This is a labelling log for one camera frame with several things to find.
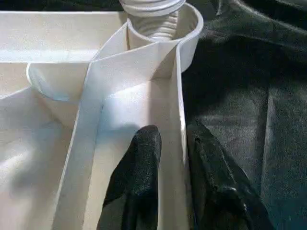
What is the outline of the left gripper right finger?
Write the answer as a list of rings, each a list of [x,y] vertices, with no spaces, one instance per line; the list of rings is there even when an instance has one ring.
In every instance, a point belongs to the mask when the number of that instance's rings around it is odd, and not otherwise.
[[[200,120],[187,125],[187,144],[197,230],[274,229],[246,173]]]

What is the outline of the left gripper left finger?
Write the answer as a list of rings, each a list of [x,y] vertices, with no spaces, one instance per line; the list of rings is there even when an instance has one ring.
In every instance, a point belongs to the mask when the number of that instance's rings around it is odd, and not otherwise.
[[[144,126],[134,134],[111,174],[97,223],[99,230],[157,229],[161,150],[157,126]]]

